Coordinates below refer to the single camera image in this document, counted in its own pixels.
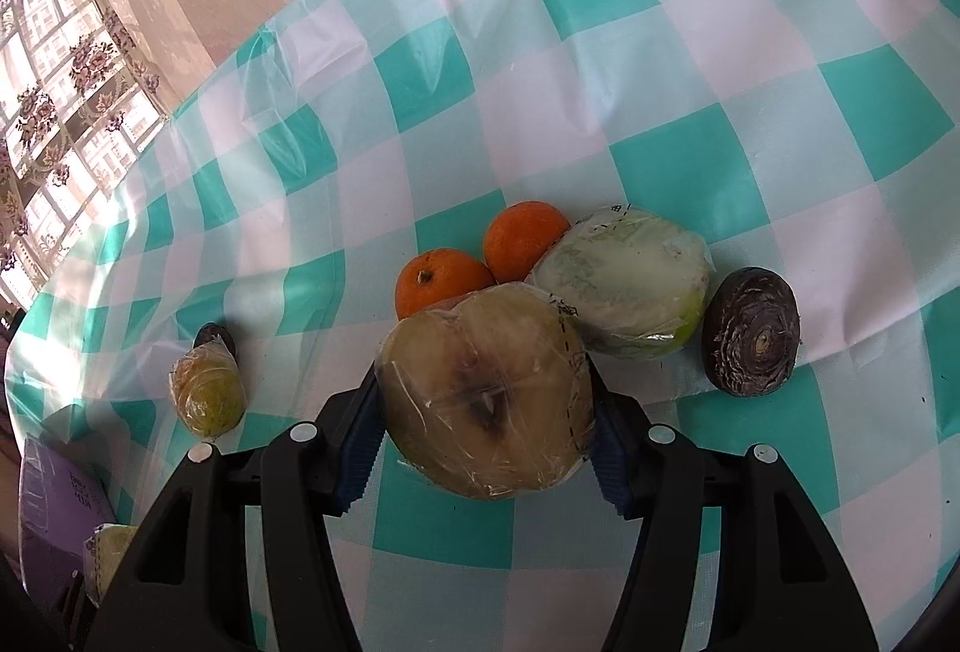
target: dark spot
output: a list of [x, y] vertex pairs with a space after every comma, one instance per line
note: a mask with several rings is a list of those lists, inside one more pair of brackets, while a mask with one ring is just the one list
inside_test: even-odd
[[568, 304], [567, 302], [563, 302], [561, 299], [558, 299], [558, 301], [555, 301], [554, 305], [558, 308], [558, 310], [562, 314], [566, 314], [568, 316], [577, 315], [577, 309], [572, 305]]
[[459, 372], [456, 398], [466, 403], [467, 410], [484, 432], [493, 438], [503, 435], [507, 420], [508, 387], [500, 374], [479, 357], [469, 357]]
[[236, 360], [237, 346], [235, 342], [233, 342], [233, 336], [230, 335], [226, 327], [218, 325], [216, 322], [207, 322], [200, 328], [197, 337], [193, 339], [193, 347], [196, 348], [198, 345], [208, 344], [217, 338], [224, 342], [227, 351], [229, 351], [230, 354], [233, 355], [233, 359]]

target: dark root vegetable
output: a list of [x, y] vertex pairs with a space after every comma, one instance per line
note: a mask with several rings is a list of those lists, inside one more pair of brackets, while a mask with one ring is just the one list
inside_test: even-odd
[[237, 345], [233, 342], [233, 336], [230, 335], [229, 330], [223, 325], [218, 325], [216, 322], [207, 322], [200, 328], [200, 331], [197, 333], [197, 337], [193, 339], [193, 347], [196, 348], [198, 345], [208, 344], [210, 341], [219, 338], [224, 342], [224, 345], [227, 347], [227, 351], [233, 355], [233, 360], [236, 361], [237, 358]]
[[707, 378], [738, 398], [767, 395], [789, 379], [800, 347], [800, 315], [789, 285], [763, 268], [724, 278], [704, 314]]

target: orange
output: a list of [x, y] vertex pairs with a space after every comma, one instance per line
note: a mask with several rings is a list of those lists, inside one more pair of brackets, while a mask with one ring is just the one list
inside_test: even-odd
[[536, 200], [500, 211], [483, 237], [483, 259], [498, 283], [522, 281], [547, 249], [570, 229], [554, 206]]
[[424, 310], [445, 299], [486, 289], [496, 281], [487, 266], [465, 251], [434, 249], [415, 256], [403, 267], [394, 290], [397, 318]]

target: plastic-wrapped food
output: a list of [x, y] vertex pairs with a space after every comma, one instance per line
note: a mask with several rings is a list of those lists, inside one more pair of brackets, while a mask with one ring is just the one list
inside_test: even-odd
[[205, 441], [233, 430], [247, 410], [236, 360], [220, 337], [176, 361], [170, 372], [170, 393], [181, 422]]
[[83, 588], [94, 606], [99, 608], [107, 594], [137, 529], [135, 525], [102, 524], [83, 543]]
[[571, 227], [527, 278], [570, 307], [587, 348], [661, 357], [704, 315], [713, 266], [696, 232], [630, 206]]
[[465, 497], [510, 497], [587, 453], [592, 387], [573, 326], [510, 283], [400, 322], [376, 361], [387, 430], [421, 473]]

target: checkered tablecloth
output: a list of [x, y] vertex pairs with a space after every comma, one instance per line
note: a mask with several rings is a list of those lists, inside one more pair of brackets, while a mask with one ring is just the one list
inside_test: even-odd
[[[265, 444], [361, 379], [418, 251], [479, 254], [536, 198], [631, 202], [702, 233], [720, 275], [792, 285], [781, 391], [707, 390], [695, 350], [603, 361], [701, 446], [774, 444], [841, 546], [882, 645], [960, 548], [960, 0], [298, 0], [176, 112], [37, 298], [6, 372], [22, 438], [85, 456], [121, 521], [192, 443], [167, 372], [204, 322], [237, 337]], [[253, 603], [269, 623], [256, 515]], [[597, 649], [637, 523], [592, 472], [483, 503], [387, 443], [330, 521], [365, 649]], [[709, 631], [704, 518], [686, 648]]]

